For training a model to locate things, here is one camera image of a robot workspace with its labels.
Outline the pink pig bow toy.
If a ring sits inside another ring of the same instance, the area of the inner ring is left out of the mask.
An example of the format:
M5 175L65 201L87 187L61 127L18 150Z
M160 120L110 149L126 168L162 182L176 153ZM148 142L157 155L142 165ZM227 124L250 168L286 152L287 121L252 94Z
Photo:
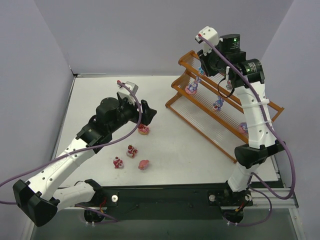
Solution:
M148 167L149 162L150 162L150 161L149 161L148 159L141 160L141 161L139 162L138 169L139 169L139 170L145 170L145 169Z

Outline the small purple bunny cupcake toy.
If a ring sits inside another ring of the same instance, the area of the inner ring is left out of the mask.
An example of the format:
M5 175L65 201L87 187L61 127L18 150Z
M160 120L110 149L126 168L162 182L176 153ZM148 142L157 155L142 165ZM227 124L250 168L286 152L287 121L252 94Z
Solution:
M221 96L218 96L217 100L212 105L212 110L215 112L220 112L223 104L224 104L224 99Z

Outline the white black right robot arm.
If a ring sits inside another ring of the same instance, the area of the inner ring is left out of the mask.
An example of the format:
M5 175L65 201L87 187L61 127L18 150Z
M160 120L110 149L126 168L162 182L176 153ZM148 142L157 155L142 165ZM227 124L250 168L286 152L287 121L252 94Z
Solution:
M248 188L252 175L267 158L288 148L272 126L262 65L257 59L246 59L246 53L240 49L240 35L219 37L209 27L199 32L195 39L203 43L203 49L197 55L205 75L224 75L241 103L248 143L235 148L236 169L227 181L232 192L241 192Z

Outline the pink pig clear cup toy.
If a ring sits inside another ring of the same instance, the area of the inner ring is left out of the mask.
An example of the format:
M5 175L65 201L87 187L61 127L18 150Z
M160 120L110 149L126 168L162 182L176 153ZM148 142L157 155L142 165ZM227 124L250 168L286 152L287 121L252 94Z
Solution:
M225 87L228 91L231 91L233 89L233 86L230 80L227 80L227 85Z

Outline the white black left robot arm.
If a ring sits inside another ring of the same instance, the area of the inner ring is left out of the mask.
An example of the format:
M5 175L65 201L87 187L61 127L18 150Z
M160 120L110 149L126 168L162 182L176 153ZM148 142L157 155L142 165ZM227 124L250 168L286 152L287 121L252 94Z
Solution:
M96 114L80 130L70 145L41 172L27 181L18 180L13 185L17 206L37 226L47 224L58 211L80 203L97 205L108 197L96 181L85 180L75 186L60 185L86 160L97 154L112 134L128 122L149 125L157 114L146 100L130 102L126 97L103 99Z

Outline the strawberry cake slice toy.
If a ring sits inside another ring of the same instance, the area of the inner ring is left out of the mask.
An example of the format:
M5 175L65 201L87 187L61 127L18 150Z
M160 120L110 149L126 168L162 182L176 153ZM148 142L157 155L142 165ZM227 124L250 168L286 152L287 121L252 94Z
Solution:
M130 158L134 158L138 153L138 149L134 147L133 145L129 145L127 147L126 155Z

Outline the purple bunny sitting donut toy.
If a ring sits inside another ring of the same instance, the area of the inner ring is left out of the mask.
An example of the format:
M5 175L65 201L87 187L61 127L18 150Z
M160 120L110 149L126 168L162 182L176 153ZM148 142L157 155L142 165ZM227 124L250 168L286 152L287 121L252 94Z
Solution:
M198 85L201 82L200 77L196 77L193 82L190 82L186 87L185 87L185 92L188 95L195 95L198 92Z

